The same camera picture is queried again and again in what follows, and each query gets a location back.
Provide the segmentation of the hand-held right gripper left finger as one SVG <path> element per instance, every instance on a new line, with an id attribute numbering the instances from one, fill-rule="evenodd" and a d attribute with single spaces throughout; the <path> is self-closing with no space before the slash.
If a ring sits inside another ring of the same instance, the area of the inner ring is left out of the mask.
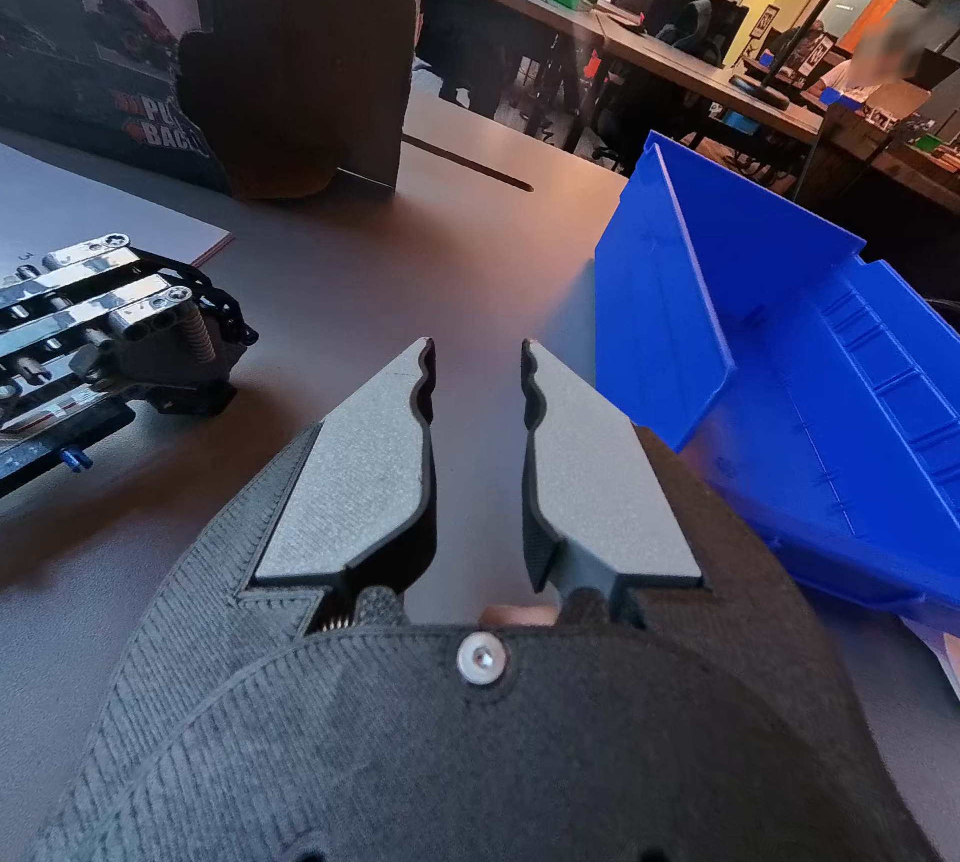
<path id="1" fill-rule="evenodd" d="M 250 589 L 316 595 L 303 632 L 349 626 L 371 588 L 403 603 L 436 556 L 435 386 L 420 338 L 323 418 L 294 468 Z"/>

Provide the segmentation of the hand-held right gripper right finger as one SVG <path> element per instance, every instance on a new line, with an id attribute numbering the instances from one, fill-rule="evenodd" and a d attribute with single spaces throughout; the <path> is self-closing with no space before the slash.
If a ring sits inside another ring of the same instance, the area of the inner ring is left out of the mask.
<path id="1" fill-rule="evenodd" d="M 523 340 L 522 552 L 534 592 L 695 591 L 699 565 L 630 418 L 537 340 Z"/>

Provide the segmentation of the black and chrome lego model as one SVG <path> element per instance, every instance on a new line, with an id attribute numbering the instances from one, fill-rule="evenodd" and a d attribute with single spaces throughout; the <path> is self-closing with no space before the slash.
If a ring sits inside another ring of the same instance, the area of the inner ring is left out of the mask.
<path id="1" fill-rule="evenodd" d="M 110 233 L 22 263 L 1 290 L 1 497 L 136 419 L 214 417 L 258 341 L 236 299 L 186 263 Z"/>

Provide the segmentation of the dark printed lego set box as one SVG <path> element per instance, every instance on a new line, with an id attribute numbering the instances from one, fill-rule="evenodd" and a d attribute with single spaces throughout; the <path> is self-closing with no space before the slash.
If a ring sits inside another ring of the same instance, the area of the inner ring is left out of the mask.
<path id="1" fill-rule="evenodd" d="M 2 0 L 2 126 L 236 198 L 392 192 L 419 0 Z"/>

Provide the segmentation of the blue plastic bin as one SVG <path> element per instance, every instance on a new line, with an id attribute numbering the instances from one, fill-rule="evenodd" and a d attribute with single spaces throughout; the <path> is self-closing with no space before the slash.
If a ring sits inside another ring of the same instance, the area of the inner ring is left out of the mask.
<path id="1" fill-rule="evenodd" d="M 795 580 L 958 635 L 958 334 L 864 246 L 650 132 L 594 251 L 596 388 Z"/>

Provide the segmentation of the grey flat board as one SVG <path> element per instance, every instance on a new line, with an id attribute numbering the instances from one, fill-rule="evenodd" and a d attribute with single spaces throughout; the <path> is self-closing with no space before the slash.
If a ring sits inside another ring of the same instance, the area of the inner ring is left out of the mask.
<path id="1" fill-rule="evenodd" d="M 144 198 L 1 146 L 1 275 L 41 268 L 42 257 L 96 237 L 124 235 L 131 247 L 194 266 L 234 235 Z"/>

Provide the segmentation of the white paper sheet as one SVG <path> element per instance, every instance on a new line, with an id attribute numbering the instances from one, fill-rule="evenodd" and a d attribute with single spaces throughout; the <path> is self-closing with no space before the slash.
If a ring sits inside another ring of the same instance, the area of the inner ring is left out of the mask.
<path id="1" fill-rule="evenodd" d="M 954 695 L 959 699 L 959 637 L 904 616 L 900 620 L 933 653 Z"/>

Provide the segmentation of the long wooden desk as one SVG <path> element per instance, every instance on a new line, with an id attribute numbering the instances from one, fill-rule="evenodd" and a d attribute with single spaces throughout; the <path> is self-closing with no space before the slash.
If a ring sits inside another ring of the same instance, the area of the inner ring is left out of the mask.
<path id="1" fill-rule="evenodd" d="M 596 49 L 605 59 L 640 68 L 804 145 L 812 145 L 820 131 L 820 116 L 792 103 L 781 111 L 756 100 L 733 86 L 730 71 L 712 67 L 653 37 L 631 33 L 596 11 L 575 11 L 545 0 L 486 1 L 527 23 Z"/>

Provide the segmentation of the dark wooden desk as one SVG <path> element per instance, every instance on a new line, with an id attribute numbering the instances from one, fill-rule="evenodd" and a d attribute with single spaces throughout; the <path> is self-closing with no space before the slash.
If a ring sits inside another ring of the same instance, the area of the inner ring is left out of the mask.
<path id="1" fill-rule="evenodd" d="M 827 198 L 846 196 L 859 183 L 883 177 L 957 216 L 958 172 L 950 172 L 918 149 L 898 141 L 892 129 L 870 123 L 835 102 L 825 112 L 817 150 L 830 163 Z"/>

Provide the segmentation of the dark office chair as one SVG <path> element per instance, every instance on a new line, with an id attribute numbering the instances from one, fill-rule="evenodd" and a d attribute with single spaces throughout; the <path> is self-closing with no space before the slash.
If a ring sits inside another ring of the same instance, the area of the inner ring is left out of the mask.
<path id="1" fill-rule="evenodd" d="M 714 68 L 721 65 L 721 50 L 717 38 L 710 36 L 713 3 L 696 0 L 683 7 L 678 17 L 665 25 L 654 37 L 657 41 Z"/>

